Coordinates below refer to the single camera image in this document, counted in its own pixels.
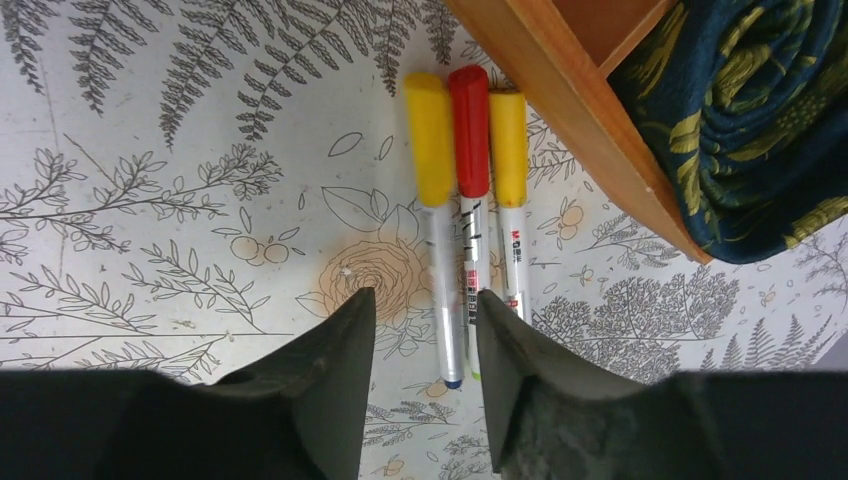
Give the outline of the white marker plain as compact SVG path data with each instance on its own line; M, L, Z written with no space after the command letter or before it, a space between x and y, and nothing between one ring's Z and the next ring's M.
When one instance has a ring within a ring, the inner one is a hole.
M525 209L500 206L498 217L505 263L505 303L520 319L531 324Z

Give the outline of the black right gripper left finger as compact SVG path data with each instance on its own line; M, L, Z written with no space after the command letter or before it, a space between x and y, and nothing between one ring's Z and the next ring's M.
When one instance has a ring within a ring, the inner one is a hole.
M354 479L372 288L211 385L151 370L5 371L5 479Z

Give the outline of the red pen cap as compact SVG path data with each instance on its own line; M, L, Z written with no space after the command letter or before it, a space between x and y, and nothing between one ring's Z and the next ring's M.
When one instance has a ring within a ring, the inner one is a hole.
M489 191L488 86L487 73L478 65L448 76L457 183L466 198L484 197Z

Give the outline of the yellow pen cap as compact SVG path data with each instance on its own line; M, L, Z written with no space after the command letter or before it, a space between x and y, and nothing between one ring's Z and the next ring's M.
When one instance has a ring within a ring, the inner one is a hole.
M526 100L508 91L492 91L488 99L495 196L501 207L521 207L527 201Z
M438 208L455 186L450 95L442 79L429 73L407 75L403 92L419 202Z

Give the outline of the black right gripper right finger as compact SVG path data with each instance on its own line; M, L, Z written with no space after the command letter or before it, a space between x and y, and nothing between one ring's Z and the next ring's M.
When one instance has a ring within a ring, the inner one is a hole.
M477 298L486 429L504 479L843 479L839 371L618 376Z

